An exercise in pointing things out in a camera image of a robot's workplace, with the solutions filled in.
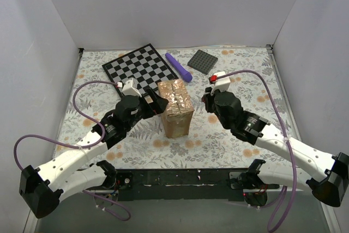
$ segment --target chessboard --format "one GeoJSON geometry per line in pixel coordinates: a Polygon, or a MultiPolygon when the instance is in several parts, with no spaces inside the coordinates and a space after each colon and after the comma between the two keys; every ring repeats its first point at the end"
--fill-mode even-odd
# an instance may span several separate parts
{"type": "Polygon", "coordinates": [[[159,82],[178,78],[151,44],[105,63],[102,67],[112,82],[125,83],[135,78],[137,89],[142,95],[147,88],[157,90],[159,82]]]}

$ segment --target table surface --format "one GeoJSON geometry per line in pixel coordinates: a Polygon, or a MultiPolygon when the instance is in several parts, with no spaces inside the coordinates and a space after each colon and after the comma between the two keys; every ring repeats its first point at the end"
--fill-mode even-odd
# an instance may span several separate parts
{"type": "MultiPolygon", "coordinates": [[[[265,48],[202,49],[218,58],[210,75],[218,71],[232,72],[251,69],[260,73],[268,84],[287,132],[294,135],[285,102],[278,86],[272,63],[265,48]]],[[[128,133],[128,136],[105,154],[93,159],[91,163],[106,159],[117,169],[157,169],[157,168],[244,168],[253,159],[268,159],[276,165],[290,163],[276,154],[246,142],[237,140],[229,130],[223,129],[214,114],[206,113],[201,97],[209,86],[208,75],[190,68],[186,64],[197,49],[158,50],[165,59],[165,53],[174,58],[190,71],[192,82],[186,83],[195,109],[188,136],[168,139],[165,136],[160,116],[141,120],[128,133]]],[[[73,86],[73,92],[79,85],[91,80],[108,81],[102,64],[111,61],[128,51],[85,51],[73,86]]],[[[244,109],[261,115],[280,127],[276,114],[270,103],[270,97],[257,76],[242,73],[230,78],[229,91],[242,102],[244,109]]],[[[111,85],[91,84],[78,94],[77,105],[86,114],[100,120],[104,113],[115,108],[120,100],[111,85]]],[[[94,123],[73,108],[70,102],[59,134],[59,141],[71,145],[78,142],[91,130],[94,123]]],[[[57,146],[56,157],[66,148],[57,146]]]]}

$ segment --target white wall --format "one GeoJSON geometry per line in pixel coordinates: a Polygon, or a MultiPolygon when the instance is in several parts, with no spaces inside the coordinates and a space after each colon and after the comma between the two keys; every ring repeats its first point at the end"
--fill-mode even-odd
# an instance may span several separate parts
{"type": "Polygon", "coordinates": [[[52,0],[85,49],[275,42],[295,0],[52,0]]]}
{"type": "MultiPolygon", "coordinates": [[[[349,154],[349,0],[297,0],[275,57],[303,140],[349,154]]],[[[335,210],[349,227],[349,192],[335,210]]]]}
{"type": "MultiPolygon", "coordinates": [[[[0,0],[0,232],[22,232],[29,208],[19,195],[17,138],[54,138],[65,112],[78,50],[51,0],[0,0]]],[[[52,144],[20,145],[23,166],[48,161],[52,144]]]]}

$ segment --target tape-wrapped box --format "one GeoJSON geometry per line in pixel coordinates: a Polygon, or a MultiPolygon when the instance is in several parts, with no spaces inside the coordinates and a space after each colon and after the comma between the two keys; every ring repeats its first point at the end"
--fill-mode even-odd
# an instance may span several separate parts
{"type": "Polygon", "coordinates": [[[165,112],[161,115],[166,136],[178,138],[188,135],[194,108],[183,80],[160,82],[158,87],[160,96],[169,101],[165,112]]]}

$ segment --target purple tube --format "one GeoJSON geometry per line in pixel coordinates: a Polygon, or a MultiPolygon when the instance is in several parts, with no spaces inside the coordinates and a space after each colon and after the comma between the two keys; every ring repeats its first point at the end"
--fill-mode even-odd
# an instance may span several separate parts
{"type": "Polygon", "coordinates": [[[179,72],[179,74],[182,76],[185,82],[190,82],[192,80],[192,75],[188,71],[186,71],[182,67],[182,65],[174,57],[171,56],[171,54],[166,53],[165,57],[168,61],[170,61],[171,65],[173,65],[173,67],[179,72]]]}

